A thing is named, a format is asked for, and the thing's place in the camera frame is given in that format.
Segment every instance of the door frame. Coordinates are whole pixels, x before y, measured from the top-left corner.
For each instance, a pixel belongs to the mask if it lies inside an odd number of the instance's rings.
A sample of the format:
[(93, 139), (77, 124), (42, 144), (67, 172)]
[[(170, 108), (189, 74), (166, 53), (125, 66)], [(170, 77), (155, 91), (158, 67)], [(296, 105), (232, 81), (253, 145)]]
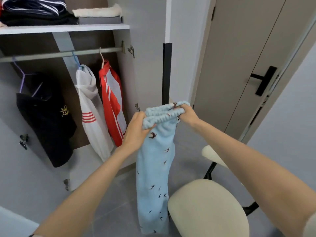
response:
[[(207, 40), (210, 32), (211, 27), (211, 17), (213, 13), (213, 9), (215, 7), (216, 0), (211, 0), (209, 12), (207, 15), (207, 21), (205, 26), (205, 32), (203, 36), (203, 42), (201, 46), (200, 57), (198, 61), (198, 66), (196, 70), (196, 75), (193, 81), (193, 88), (192, 94), (190, 97), (190, 103), (194, 104), (195, 96), (198, 88), (198, 82), (200, 79), (201, 69), (203, 65), (205, 49), (207, 45)], [(303, 62), (304, 58), (308, 54), (309, 50), (313, 47), (316, 43), (316, 15), (314, 16), (313, 20), (306, 25), (306, 31), (302, 34), (301, 42), (297, 43), (296, 48), (293, 47), (292, 55), (290, 56), (289, 60), (285, 64), (285, 67), (281, 71), (279, 75), (275, 75), (275, 79), (271, 80), (268, 87), (270, 87), (269, 91), (265, 91), (264, 95), (269, 94), (268, 98), (265, 98), (262, 103), (258, 106), (256, 111), (253, 114), (253, 117), (249, 121), (248, 127), (244, 130), (242, 136), (240, 137), (239, 141), (244, 144), (247, 144), (252, 135), (255, 133), (275, 101), (278, 99), (300, 64)]]

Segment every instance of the forearm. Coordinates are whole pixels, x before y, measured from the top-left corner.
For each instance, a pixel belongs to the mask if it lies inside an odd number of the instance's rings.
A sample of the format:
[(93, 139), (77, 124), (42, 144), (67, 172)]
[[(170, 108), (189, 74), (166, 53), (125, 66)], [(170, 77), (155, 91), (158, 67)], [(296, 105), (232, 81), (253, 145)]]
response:
[(79, 237), (83, 234), (120, 166), (130, 155), (118, 148), (34, 232), (43, 237)]
[(296, 176), (256, 150), (204, 121), (192, 127), (243, 183), (269, 219), (286, 236), (301, 236), (316, 211), (316, 193)]

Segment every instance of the hand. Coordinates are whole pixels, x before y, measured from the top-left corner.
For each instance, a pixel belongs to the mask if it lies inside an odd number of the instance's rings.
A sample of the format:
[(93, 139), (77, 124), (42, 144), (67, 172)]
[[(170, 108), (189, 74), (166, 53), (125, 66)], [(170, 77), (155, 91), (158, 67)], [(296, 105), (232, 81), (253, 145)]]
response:
[(143, 130), (142, 125), (145, 117), (145, 112), (136, 112), (127, 127), (121, 147), (126, 148), (131, 153), (137, 151), (142, 146), (147, 134), (156, 126), (154, 125), (150, 129)]
[(180, 107), (185, 110), (185, 113), (179, 116), (180, 120), (193, 127), (193, 125), (199, 120), (199, 117), (195, 114), (191, 106), (183, 104)]

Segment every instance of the yellow embroidered logo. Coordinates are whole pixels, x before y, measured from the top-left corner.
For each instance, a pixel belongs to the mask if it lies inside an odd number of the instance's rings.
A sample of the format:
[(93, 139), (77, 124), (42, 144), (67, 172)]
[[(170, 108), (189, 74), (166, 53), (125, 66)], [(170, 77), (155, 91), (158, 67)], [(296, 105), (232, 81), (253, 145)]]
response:
[(62, 116), (66, 116), (69, 114), (69, 110), (67, 108), (67, 106), (65, 105), (64, 108), (60, 108), (61, 109), (61, 113), (62, 113)]

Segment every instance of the black chair leg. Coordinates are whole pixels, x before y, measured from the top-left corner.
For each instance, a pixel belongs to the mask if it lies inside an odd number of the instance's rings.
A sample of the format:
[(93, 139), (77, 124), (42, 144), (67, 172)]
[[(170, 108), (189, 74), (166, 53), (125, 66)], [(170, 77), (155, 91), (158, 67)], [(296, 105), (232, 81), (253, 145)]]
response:
[(246, 216), (250, 215), (256, 209), (259, 208), (259, 205), (256, 202), (253, 202), (250, 206), (243, 207)]
[(209, 179), (212, 180), (212, 171), (214, 170), (215, 166), (217, 165), (216, 162), (212, 162), (211, 166), (209, 167), (209, 169), (207, 170), (205, 176), (203, 179)]

